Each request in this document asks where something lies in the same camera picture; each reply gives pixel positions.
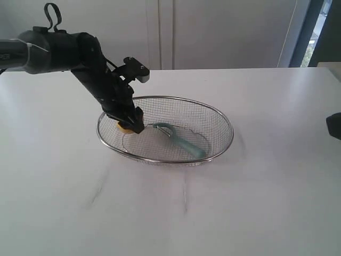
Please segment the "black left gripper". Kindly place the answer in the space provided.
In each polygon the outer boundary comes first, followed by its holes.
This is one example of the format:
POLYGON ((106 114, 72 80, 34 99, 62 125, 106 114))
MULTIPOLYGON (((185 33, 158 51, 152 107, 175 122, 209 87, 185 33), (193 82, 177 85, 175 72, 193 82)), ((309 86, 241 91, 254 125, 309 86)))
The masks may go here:
POLYGON ((132 130, 129 123, 119 117, 135 116, 133 131, 141 133, 144 126, 144 113, 140 107, 135 107, 132 101, 133 89, 129 87, 116 73, 106 67, 98 84, 98 94, 95 97, 106 116, 121 122, 121 126, 132 130))

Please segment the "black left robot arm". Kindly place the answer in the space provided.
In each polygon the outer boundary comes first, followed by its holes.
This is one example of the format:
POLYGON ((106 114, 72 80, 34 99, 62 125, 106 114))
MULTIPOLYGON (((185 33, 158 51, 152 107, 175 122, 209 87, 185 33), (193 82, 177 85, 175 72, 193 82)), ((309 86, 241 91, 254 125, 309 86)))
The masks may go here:
POLYGON ((149 80, 150 70, 134 57, 110 70, 98 39, 88 33, 49 32, 34 27, 1 41, 1 72, 19 68, 29 74, 70 71, 98 101, 104 113, 134 133, 144 130, 143 110, 133 103, 130 82, 149 80))

